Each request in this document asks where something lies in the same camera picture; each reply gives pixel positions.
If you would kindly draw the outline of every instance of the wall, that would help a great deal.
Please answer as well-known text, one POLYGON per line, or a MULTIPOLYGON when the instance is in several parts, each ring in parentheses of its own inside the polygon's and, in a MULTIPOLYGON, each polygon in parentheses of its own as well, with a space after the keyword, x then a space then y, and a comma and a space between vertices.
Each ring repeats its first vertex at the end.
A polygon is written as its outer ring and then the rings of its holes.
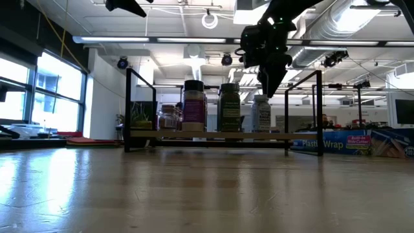
MULTIPOLYGON (((323 113, 329 117, 336 117, 336 123, 345 126, 352 120, 358 119, 357 107, 324 107, 323 113)), ((272 107, 272 126, 276 125, 276 116, 284 116, 284 107, 272 107)), ((289 116, 312 116, 311 107, 290 107, 289 116)), ((385 107, 362 107, 362 119, 373 122, 387 122, 387 108, 385 107)))
POLYGON ((89 52, 84 137, 115 139, 116 115, 125 113, 125 75, 89 52))

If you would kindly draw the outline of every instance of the white container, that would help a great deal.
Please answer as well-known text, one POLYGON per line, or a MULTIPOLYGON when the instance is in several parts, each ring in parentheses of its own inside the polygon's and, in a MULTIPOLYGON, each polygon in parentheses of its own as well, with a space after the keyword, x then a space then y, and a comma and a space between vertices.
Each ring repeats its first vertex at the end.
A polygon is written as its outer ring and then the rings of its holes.
POLYGON ((271 106, 265 94, 257 94, 254 96, 254 104, 252 105, 252 132, 253 133, 269 133, 270 132, 270 115, 271 106))

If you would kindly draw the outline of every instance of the red object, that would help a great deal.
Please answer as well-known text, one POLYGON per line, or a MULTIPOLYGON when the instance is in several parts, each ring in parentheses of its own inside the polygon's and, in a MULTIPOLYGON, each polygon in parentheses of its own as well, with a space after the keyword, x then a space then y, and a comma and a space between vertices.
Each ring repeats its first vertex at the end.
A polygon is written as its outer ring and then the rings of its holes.
POLYGON ((83 137, 83 132, 58 132, 58 135, 71 136, 71 137, 83 137))
POLYGON ((113 144, 115 143, 114 140, 94 140, 94 139, 87 139, 84 137, 68 139, 67 142, 77 143, 77 144, 84 144, 84 143, 86 144, 113 144))
POLYGON ((352 121, 352 124, 357 124, 357 123, 359 123, 359 119, 356 119, 356 120, 353 120, 352 121))

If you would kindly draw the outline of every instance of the white label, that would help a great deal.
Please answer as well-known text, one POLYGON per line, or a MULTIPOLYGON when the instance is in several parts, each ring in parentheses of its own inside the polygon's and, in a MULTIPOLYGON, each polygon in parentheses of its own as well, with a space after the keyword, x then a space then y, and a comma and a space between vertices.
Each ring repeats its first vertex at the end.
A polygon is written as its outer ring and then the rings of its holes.
POLYGON ((252 131, 270 131, 271 109, 266 104, 252 106, 252 131))

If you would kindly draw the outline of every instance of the purple label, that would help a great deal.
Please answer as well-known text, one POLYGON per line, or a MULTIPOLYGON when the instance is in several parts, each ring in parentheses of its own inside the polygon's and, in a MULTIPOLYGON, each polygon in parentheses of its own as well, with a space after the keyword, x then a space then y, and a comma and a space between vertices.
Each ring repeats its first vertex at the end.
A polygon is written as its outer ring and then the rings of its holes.
POLYGON ((183 122, 204 123, 204 100, 185 100, 183 122))

